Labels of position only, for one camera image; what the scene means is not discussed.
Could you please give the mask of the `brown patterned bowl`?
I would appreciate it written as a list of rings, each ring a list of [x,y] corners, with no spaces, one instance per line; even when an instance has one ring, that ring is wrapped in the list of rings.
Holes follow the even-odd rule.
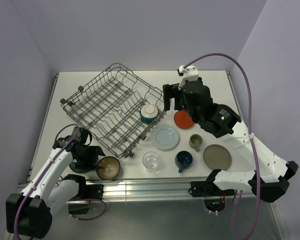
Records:
[[[98,177],[102,180],[112,180],[119,175],[121,164],[117,158],[106,156],[97,163],[95,169]]]

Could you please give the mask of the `teal and white bowl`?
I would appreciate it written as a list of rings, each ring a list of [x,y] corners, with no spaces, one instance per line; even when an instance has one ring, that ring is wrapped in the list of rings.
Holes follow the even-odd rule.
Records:
[[[140,109],[140,119],[142,122],[149,124],[151,123],[159,114],[158,108],[154,104],[145,104]]]

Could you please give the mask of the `grey ceramic cup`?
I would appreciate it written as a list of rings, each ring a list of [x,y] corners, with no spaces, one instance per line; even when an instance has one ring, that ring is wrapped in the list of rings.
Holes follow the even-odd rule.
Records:
[[[193,134],[189,138],[189,146],[193,148],[196,152],[200,151],[202,143],[203,138],[199,134]]]

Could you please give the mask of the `dark blue mug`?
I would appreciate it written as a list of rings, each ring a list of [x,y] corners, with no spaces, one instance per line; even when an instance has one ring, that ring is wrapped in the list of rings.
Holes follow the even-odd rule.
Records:
[[[193,156],[188,151],[180,151],[175,156],[175,165],[178,167],[178,173],[187,169],[193,162]]]

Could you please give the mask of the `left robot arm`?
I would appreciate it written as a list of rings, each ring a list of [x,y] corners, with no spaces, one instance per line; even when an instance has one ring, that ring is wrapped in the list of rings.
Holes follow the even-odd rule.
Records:
[[[71,200],[103,202],[102,197],[89,198],[84,176],[68,174],[58,183],[63,171],[72,163],[88,169],[104,152],[92,146],[89,130],[73,124],[71,135],[56,136],[50,155],[38,174],[20,191],[12,193],[5,202],[6,229],[16,239],[44,238],[53,216]]]

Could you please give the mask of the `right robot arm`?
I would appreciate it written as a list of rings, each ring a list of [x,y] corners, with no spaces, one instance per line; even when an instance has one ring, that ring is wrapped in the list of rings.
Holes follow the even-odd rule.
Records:
[[[214,169],[201,186],[193,191],[215,196],[225,192],[252,192],[265,202],[274,202],[288,190],[289,179],[299,166],[294,161],[286,161],[268,149],[257,137],[252,136],[240,116],[229,106],[213,102],[210,89],[203,85],[199,77],[196,81],[186,81],[163,85],[164,110],[170,110],[170,100],[175,100],[175,110],[184,110],[192,121],[204,131],[235,149],[246,161],[255,165],[255,170],[229,172]]]

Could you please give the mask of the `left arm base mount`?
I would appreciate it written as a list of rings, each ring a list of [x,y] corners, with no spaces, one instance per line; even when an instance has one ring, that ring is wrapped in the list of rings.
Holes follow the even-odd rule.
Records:
[[[68,201],[84,201],[84,203],[68,204],[68,213],[70,216],[82,221],[99,218],[107,210],[107,205],[102,200],[103,187],[104,185],[101,184],[88,186],[85,177],[68,174],[62,179],[60,185],[52,190],[49,196],[48,205],[50,212],[54,216],[67,205]],[[82,216],[88,213],[93,202],[100,203],[103,209],[94,217],[83,218]]]

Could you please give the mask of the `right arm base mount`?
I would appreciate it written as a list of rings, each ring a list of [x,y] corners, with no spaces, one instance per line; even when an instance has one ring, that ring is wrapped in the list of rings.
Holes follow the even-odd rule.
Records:
[[[235,190],[221,190],[214,183],[207,181],[192,181],[191,187],[188,190],[192,197],[225,197],[234,196]]]

